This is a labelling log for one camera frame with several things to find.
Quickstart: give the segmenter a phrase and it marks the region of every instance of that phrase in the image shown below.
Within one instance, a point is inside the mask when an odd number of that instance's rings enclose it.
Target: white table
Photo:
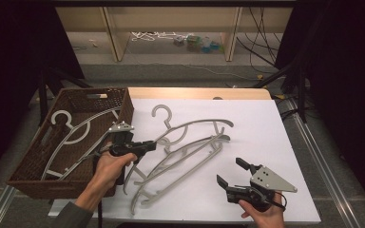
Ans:
[[[134,97],[133,89],[131,89],[131,97]],[[103,200],[104,219],[223,224],[252,221],[251,218],[240,217],[242,209],[237,204],[227,202],[225,191],[216,182],[216,175],[219,174],[229,182],[229,185],[249,184],[251,173],[235,164],[235,158],[240,157],[255,165],[268,166],[298,189],[297,193],[284,193],[288,201],[284,213],[286,222],[295,224],[320,222],[274,101],[133,98],[133,104],[135,111],[132,124],[135,126],[133,131],[135,142],[155,140],[166,130],[163,123],[166,118],[164,110],[159,109],[156,117],[151,116],[152,108],[160,104],[171,108],[173,112],[171,126],[200,119],[225,119],[233,122],[234,127],[219,124],[225,127],[224,133],[230,136],[231,141],[224,143],[223,150],[219,154],[184,178],[160,199],[149,205],[141,205],[145,197],[139,197],[135,215],[132,215],[129,210],[131,200],[138,189],[133,181],[142,179],[137,174],[133,174],[126,188],[128,195],[123,193],[122,186],[118,186],[114,197]],[[210,134],[215,134],[213,125],[200,123],[190,126],[185,139],[193,141]],[[199,152],[191,158],[192,160],[184,161],[182,165],[152,181],[146,189],[155,193],[166,182],[178,177],[207,153],[207,150]],[[163,157],[163,146],[158,145],[156,151],[146,154],[138,167],[147,174]],[[65,199],[56,200],[49,215],[58,215],[67,202],[68,200]]]

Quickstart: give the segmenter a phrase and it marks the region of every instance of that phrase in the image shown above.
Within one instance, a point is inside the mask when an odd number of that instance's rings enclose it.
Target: wire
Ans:
[[[274,66],[274,63],[272,63],[272,62],[270,62],[269,60],[267,60],[267,59],[265,59],[265,58],[263,58],[261,55],[259,55],[258,53],[256,53],[252,48],[249,48],[249,47],[247,47],[245,44],[243,44],[242,43],[242,41],[239,39],[239,37],[237,37],[236,38],[238,41],[239,41],[239,43],[246,49],[246,50],[248,50],[248,51],[250,51],[251,53],[253,53],[253,54],[255,54],[255,55],[257,55],[260,59],[262,59],[263,61],[265,61],[267,64],[269,64],[270,66]]]
[[[253,11],[250,9],[250,13],[251,13],[251,16],[254,20],[254,22],[256,23],[256,26],[257,26],[257,34],[260,34],[263,41],[265,42],[267,48],[268,48],[268,52],[269,52],[269,55],[271,56],[271,59],[272,60],[276,60],[276,56],[275,56],[275,53],[272,51],[272,48],[269,46],[269,43],[268,43],[268,39],[266,38],[266,31],[265,31],[265,25],[264,25],[264,22],[263,22],[263,13],[264,13],[264,8],[260,8],[260,20],[259,20],[259,23],[257,22],[257,19],[256,17],[254,16],[254,13]]]
[[[263,61],[265,61],[266,63],[268,63],[272,67],[274,67],[274,65],[271,62],[269,62],[267,59],[263,58],[262,56],[260,56],[259,54],[257,54],[254,50],[252,50],[251,48],[249,48],[245,44],[243,44],[242,41],[239,39],[239,37],[237,37],[236,39],[239,41],[239,43],[246,50],[250,51],[250,53],[257,55],[258,57],[260,57],[260,59],[262,59]],[[255,71],[260,72],[260,73],[267,73],[267,74],[273,74],[274,73],[274,72],[263,71],[263,70],[260,70],[260,69],[255,68],[254,65],[253,65],[253,62],[252,62],[252,55],[251,54],[250,54],[250,67],[253,68]]]
[[[157,62],[153,62],[153,63],[142,63],[140,62],[135,56],[134,54],[128,49],[126,48],[126,50],[131,54],[132,58],[140,65],[167,65],[167,64],[164,64],[164,63],[157,63]],[[189,68],[195,68],[195,69],[203,69],[203,70],[206,70],[206,71],[209,71],[213,74],[216,74],[216,75],[231,75],[231,76],[235,76],[235,77],[238,77],[238,78],[242,78],[242,79],[245,79],[245,80],[248,80],[248,81],[258,81],[259,79],[249,79],[247,77],[244,77],[244,76],[240,76],[238,74],[234,74],[234,73],[218,73],[218,72],[215,72],[209,68],[205,68],[205,67],[201,67],[201,66],[191,66],[191,65],[183,65],[183,64],[179,64],[179,66],[184,66],[184,67],[189,67]]]
[[[277,37],[277,34],[274,33],[275,38],[277,38],[278,42],[281,43],[280,39]]]
[[[268,46],[264,46],[264,45],[260,45],[260,44],[257,44],[255,41],[251,40],[250,37],[248,37],[247,33],[244,33],[245,37],[247,37],[248,41],[250,41],[251,43],[253,43],[254,45],[258,46],[258,47],[262,47],[262,48],[270,48],[272,50],[278,50],[277,48],[274,48],[274,47],[268,47]]]
[[[87,47],[84,46],[72,46],[73,50],[83,50],[83,49],[87,49]]]
[[[285,198],[285,196],[283,194],[281,194],[280,192],[275,192],[276,194],[280,195],[281,197],[284,198],[284,204],[282,204],[285,208],[286,208],[286,205],[287,205],[287,198]]]

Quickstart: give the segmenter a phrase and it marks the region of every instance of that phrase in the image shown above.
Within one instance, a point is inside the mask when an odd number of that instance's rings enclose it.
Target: hand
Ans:
[[[281,195],[275,193],[274,201],[281,204]],[[239,205],[244,209],[244,213],[241,215],[242,218],[252,217],[254,222],[259,228],[283,228],[283,210],[277,206],[272,205],[267,211],[259,212],[253,205],[245,200],[240,200]]]
[[[125,165],[137,160],[137,157],[128,153],[121,157],[113,157],[109,152],[104,152],[97,163],[96,172],[88,183],[85,191],[75,201],[83,209],[93,212],[106,191],[115,184]]]

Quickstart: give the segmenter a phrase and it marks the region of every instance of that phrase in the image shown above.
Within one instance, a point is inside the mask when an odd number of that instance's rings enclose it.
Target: brown wicker basket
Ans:
[[[50,175],[41,180],[49,158],[70,132],[66,126],[66,115],[57,115],[56,124],[51,122],[51,116],[58,110],[65,110],[71,115],[70,124],[77,126],[91,116],[117,106],[121,107],[116,111],[118,120],[112,112],[97,117],[90,122],[88,134],[81,141],[61,147],[49,168],[54,172],[64,173],[106,133],[113,122],[131,124],[134,111],[127,88],[62,89],[27,154],[8,180],[8,185],[34,199],[77,198],[92,178],[93,159],[83,161],[64,180]],[[83,124],[67,142],[80,139],[85,132],[86,124]],[[115,186],[106,193],[106,197],[114,194]]]

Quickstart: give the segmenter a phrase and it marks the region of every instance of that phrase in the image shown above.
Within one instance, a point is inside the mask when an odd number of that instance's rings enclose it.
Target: metal rail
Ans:
[[[11,186],[6,186],[0,196],[0,223],[4,218],[8,208],[10,206],[11,201],[14,198],[17,190]]]
[[[289,108],[295,109],[297,108],[297,104],[293,99],[290,99],[288,103]],[[313,134],[310,131],[307,123],[304,123],[300,116],[296,113],[294,115],[296,125],[303,137],[303,140],[306,142],[307,147],[310,151],[310,154],[313,157],[313,160],[317,166],[319,174],[325,182],[325,185],[328,188],[328,191],[331,194],[331,197],[336,204],[337,210],[342,216],[342,220],[345,223],[346,227],[356,228],[361,227],[355,217],[354,209],[352,208],[349,201],[346,199],[345,194],[340,188],[339,184],[336,181],[336,178],[331,171],[331,168],[327,161],[324,158],[324,155],[321,153],[316,140],[313,137]]]

